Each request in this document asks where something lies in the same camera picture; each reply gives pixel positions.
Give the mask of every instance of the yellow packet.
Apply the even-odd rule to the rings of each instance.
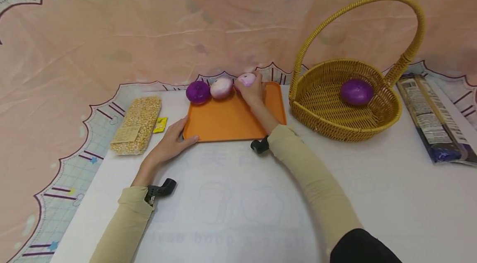
[[[156,127],[154,127],[154,130],[152,131],[153,134],[162,133],[164,129],[166,129],[166,122],[167,122],[167,117],[157,118]]]
[[[134,142],[139,133],[140,126],[118,128],[111,143]]]

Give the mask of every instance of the beige sleeve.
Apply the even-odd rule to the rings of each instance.
[[[362,228],[348,197],[320,159],[295,133],[278,125],[268,138],[270,150],[295,176],[307,198],[330,254],[352,229]]]
[[[125,188],[119,207],[98,242],[90,263],[130,263],[153,208],[144,201],[146,187]]]

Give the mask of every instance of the table surface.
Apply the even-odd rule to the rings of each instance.
[[[477,150],[477,132],[435,84]],[[288,86],[282,86],[288,100]],[[168,125],[188,110],[185,91],[161,92]],[[403,262],[474,262],[477,169],[434,166],[404,108],[389,130],[359,143],[337,142],[288,124],[323,160],[371,234]],[[153,135],[146,154],[161,139]],[[135,262],[325,262],[319,225],[286,169],[249,141],[199,143],[165,166],[178,182],[156,203]],[[143,156],[108,152],[51,263],[86,263]]]

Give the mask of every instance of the pink onion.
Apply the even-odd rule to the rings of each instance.
[[[214,99],[226,99],[232,91],[232,85],[231,79],[220,77],[210,85],[210,93]]]
[[[255,81],[255,75],[251,74],[250,72],[246,72],[245,74],[240,75],[236,80],[244,84],[245,87],[250,87]]]
[[[200,105],[209,100],[210,88],[206,82],[195,81],[189,84],[185,90],[185,96],[191,103]]]
[[[342,99],[354,106],[364,106],[373,98],[374,90],[363,80],[351,79],[340,88]]]

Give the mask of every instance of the label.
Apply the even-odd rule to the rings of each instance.
[[[452,143],[446,130],[433,113],[417,116],[417,124],[421,127],[429,144]]]
[[[120,127],[114,134],[113,143],[126,143],[126,142],[134,142],[136,140],[137,134],[139,133],[140,126],[136,125],[134,127]]]
[[[416,115],[417,124],[429,144],[452,143],[452,139],[443,128],[423,93],[421,93],[417,83],[413,79],[409,79],[402,82],[402,87],[407,92],[411,107]]]
[[[152,132],[154,134],[162,133],[164,131],[164,129],[166,129],[166,122],[167,122],[167,117],[157,118],[156,127],[154,127],[154,130]]]
[[[439,97],[437,94],[434,92],[432,87],[427,83],[426,80],[422,80],[421,84],[423,84],[424,88],[426,88],[427,94],[431,98],[431,100],[434,102],[434,105],[436,105],[437,109],[441,113],[442,117],[444,118],[446,125],[449,127],[452,135],[454,135],[455,139],[458,141],[460,144],[469,144],[469,142],[466,140],[464,137],[464,134],[460,131],[460,128],[458,125],[455,123],[454,119],[450,115],[450,113],[447,111],[446,107],[442,104],[440,101]]]

